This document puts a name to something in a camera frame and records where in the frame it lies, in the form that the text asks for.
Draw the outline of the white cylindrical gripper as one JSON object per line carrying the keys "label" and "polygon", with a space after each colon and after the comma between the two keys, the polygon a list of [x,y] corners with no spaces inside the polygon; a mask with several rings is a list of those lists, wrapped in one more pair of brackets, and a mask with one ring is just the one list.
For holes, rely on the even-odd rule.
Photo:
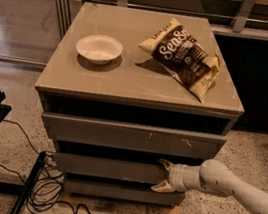
{"label": "white cylindrical gripper", "polygon": [[163,180],[161,183],[155,184],[151,190],[156,193],[172,193],[173,191],[185,192],[198,188],[200,166],[174,164],[165,159],[159,159],[158,162],[169,172],[169,177],[168,181]]}

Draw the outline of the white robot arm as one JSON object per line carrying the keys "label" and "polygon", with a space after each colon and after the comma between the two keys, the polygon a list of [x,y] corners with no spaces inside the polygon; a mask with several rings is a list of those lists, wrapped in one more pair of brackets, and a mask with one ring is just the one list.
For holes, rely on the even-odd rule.
{"label": "white robot arm", "polygon": [[237,177],[226,165],[208,159],[200,166],[174,164],[160,159],[168,177],[152,190],[162,193],[201,191],[207,194],[232,196],[251,214],[268,214],[268,193]]}

